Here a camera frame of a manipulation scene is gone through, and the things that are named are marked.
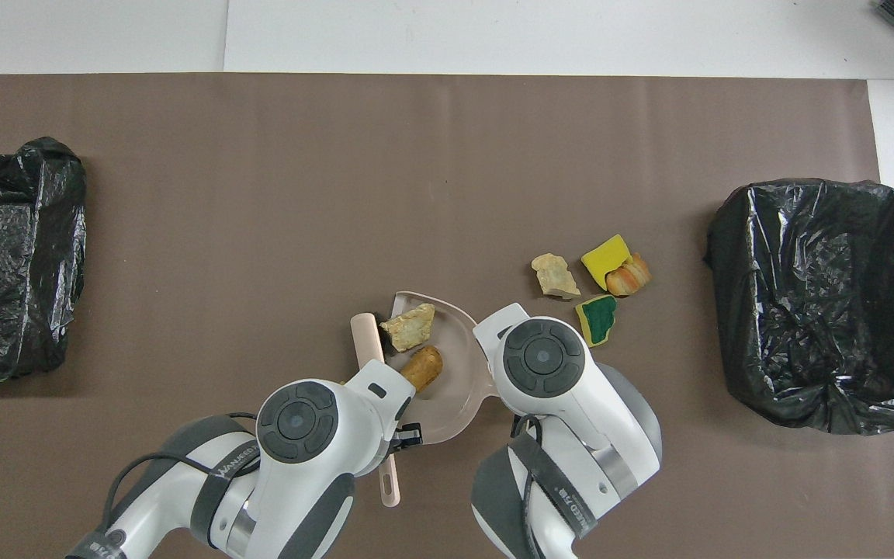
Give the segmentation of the pink handled hand brush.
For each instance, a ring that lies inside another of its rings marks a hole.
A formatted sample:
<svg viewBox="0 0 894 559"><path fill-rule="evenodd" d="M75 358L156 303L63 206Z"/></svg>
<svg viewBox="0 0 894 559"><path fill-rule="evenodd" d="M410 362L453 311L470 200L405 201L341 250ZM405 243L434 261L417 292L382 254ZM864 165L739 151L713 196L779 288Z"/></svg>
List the pink handled hand brush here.
<svg viewBox="0 0 894 559"><path fill-rule="evenodd" d="M373 359L383 363L384 350L376 316L374 314L356 314L350 319L350 329L359 368L363 368ZM377 481L383 505L397 507L400 504L401 495L394 454L390 454L377 467Z"/></svg>

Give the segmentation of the pink plastic dustpan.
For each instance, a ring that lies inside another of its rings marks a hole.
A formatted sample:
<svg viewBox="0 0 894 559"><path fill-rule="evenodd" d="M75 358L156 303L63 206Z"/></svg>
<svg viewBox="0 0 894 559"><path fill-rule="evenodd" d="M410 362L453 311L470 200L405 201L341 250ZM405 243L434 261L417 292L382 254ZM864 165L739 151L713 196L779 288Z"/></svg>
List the pink plastic dustpan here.
<svg viewBox="0 0 894 559"><path fill-rule="evenodd" d="M461 434L478 413L483 400L498 396L487 359L473 329L476 321L460 307L415 291L397 291L391 315L432 304L434 317L427 340L439 350L443 367L438 377L416 396L400 420L417 422L423 445L449 441Z"/></svg>

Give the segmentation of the yellow sponge block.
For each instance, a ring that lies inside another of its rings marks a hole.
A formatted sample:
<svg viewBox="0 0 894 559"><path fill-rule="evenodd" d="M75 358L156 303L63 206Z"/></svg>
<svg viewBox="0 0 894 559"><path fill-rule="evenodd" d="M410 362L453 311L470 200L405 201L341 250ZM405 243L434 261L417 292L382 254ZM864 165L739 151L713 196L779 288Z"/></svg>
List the yellow sponge block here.
<svg viewBox="0 0 894 559"><path fill-rule="evenodd" d="M624 238L620 234L614 234L598 247L585 252L580 261L597 286L608 291L606 276L625 264L631 264L634 258Z"/></svg>

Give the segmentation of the brown paper table mat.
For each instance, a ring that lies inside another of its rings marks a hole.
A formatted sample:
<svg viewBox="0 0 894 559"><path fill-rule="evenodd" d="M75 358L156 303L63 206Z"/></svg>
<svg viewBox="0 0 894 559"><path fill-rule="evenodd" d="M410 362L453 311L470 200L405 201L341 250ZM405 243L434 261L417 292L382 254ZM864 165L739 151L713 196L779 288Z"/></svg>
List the brown paper table mat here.
<svg viewBox="0 0 894 559"><path fill-rule="evenodd" d="M592 297L580 256L614 234L653 282L596 355L657 413L664 466L580 559L894 557L894 432L732 398L703 262L735 188L879 180L864 82L0 75L0 155L38 137L86 169L85 287L63 366L0 383L0 559L64 559L185 422L350 376L351 316L395 291L575 323L531 261Z"/></svg>

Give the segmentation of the brown bread roll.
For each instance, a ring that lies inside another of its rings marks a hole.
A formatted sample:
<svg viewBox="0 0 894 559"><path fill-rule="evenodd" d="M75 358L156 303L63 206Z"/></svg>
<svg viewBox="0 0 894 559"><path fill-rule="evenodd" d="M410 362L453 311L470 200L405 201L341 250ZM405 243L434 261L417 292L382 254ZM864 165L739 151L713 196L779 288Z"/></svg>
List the brown bread roll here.
<svg viewBox="0 0 894 559"><path fill-rule="evenodd" d="M443 367L442 354L438 348L427 345L412 354L400 374L411 383L416 393L421 393L440 376Z"/></svg>

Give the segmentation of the orange crusty bread piece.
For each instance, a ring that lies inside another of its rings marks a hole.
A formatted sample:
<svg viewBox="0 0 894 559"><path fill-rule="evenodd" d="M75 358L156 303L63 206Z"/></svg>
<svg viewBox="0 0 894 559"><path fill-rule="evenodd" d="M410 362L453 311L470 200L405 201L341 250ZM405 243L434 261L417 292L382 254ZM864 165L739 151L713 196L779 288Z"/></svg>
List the orange crusty bread piece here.
<svg viewBox="0 0 894 559"><path fill-rule="evenodd" d="M605 276L607 293L614 297L630 297L652 282L648 262L638 252L633 252L617 269Z"/></svg>

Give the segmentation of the black bag lined bin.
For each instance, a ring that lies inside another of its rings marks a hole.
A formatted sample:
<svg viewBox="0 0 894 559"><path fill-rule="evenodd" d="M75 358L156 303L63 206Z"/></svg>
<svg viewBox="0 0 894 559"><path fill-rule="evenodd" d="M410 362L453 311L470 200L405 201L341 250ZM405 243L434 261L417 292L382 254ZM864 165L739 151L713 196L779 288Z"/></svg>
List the black bag lined bin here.
<svg viewBox="0 0 894 559"><path fill-rule="evenodd" d="M894 432L894 189L779 179L707 229L725 383L775 425Z"/></svg>
<svg viewBox="0 0 894 559"><path fill-rule="evenodd" d="M52 137L0 155L0 382L64 363L84 289L88 176Z"/></svg>

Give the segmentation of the pale yellow foam piece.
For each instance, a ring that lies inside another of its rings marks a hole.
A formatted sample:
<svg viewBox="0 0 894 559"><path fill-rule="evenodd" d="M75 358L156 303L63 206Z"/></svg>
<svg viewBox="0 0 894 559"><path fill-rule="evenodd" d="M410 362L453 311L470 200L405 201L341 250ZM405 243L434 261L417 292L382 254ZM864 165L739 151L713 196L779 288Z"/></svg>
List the pale yellow foam piece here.
<svg viewBox="0 0 894 559"><path fill-rule="evenodd" d="M581 296L564 257L546 252L531 261L531 268L536 274L543 296L558 297L561 300L575 300Z"/></svg>

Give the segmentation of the thick green yellow sponge scrap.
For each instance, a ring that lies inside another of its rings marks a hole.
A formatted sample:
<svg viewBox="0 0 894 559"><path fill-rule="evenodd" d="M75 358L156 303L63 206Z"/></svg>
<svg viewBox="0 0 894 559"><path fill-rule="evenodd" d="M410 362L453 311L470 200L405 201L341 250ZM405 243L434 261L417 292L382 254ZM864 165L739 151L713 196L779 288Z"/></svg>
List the thick green yellow sponge scrap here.
<svg viewBox="0 0 894 559"><path fill-rule="evenodd" d="M618 305L617 298L610 294L593 297L575 305L581 334L588 347L600 346L609 340L616 323Z"/></svg>

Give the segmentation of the pale bread chunk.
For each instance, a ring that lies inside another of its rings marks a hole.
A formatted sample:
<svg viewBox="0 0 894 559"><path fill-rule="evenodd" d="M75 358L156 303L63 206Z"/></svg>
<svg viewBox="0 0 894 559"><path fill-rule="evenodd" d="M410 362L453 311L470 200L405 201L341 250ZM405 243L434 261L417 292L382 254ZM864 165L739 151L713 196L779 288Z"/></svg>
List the pale bread chunk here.
<svg viewBox="0 0 894 559"><path fill-rule="evenodd" d="M379 323L397 352L407 352L431 339L435 307L429 302Z"/></svg>

